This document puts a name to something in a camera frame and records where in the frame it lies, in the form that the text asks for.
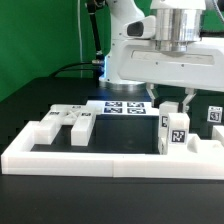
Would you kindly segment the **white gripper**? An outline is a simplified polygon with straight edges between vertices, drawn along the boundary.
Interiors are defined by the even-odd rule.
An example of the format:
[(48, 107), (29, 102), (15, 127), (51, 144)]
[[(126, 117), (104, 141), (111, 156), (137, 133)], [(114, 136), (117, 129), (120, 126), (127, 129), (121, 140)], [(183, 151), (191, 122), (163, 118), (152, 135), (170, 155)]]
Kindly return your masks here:
[(147, 82), (153, 108), (159, 105), (154, 84), (184, 87), (180, 111), (197, 90), (224, 92), (224, 38), (200, 36), (199, 14), (156, 14), (123, 26), (118, 74)]

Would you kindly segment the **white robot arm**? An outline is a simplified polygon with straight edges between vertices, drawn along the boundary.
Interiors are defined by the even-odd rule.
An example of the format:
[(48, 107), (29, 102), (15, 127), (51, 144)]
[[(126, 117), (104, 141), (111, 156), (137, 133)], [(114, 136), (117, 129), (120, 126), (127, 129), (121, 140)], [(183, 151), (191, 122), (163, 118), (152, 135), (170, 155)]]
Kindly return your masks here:
[(144, 82), (152, 99), (156, 85), (186, 89), (188, 104), (198, 89), (224, 92), (224, 38), (203, 37), (203, 12), (216, 0), (152, 0), (146, 16), (134, 0), (105, 0), (111, 15), (111, 50), (105, 80)]

